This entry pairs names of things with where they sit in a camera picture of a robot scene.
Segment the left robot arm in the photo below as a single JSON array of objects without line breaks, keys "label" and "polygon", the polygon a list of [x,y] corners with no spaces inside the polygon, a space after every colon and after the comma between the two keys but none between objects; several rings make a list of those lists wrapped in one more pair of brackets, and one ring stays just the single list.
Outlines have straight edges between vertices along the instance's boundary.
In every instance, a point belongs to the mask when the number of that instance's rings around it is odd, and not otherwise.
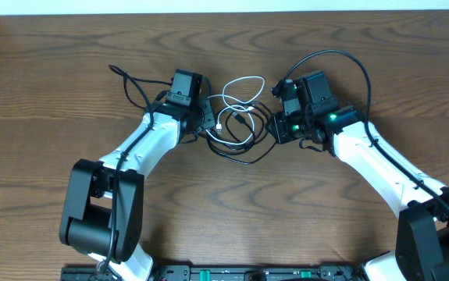
[{"label": "left robot arm", "polygon": [[114,151],[73,166],[59,228],[62,244],[97,261],[64,267],[63,280],[150,280],[153,258],[141,247],[144,181],[187,134],[214,121],[201,96],[206,79],[176,70],[170,89],[147,101],[139,127]]}]

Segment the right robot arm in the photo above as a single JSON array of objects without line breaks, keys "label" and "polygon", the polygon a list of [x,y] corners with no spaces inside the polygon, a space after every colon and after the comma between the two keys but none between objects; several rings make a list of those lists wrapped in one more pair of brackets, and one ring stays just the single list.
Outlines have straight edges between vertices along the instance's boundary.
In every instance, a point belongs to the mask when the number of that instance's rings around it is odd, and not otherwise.
[{"label": "right robot arm", "polygon": [[358,172],[397,216],[394,250],[364,262],[362,280],[449,280],[449,187],[394,149],[353,106],[340,107],[322,71],[283,78],[266,125],[276,142],[311,141]]}]

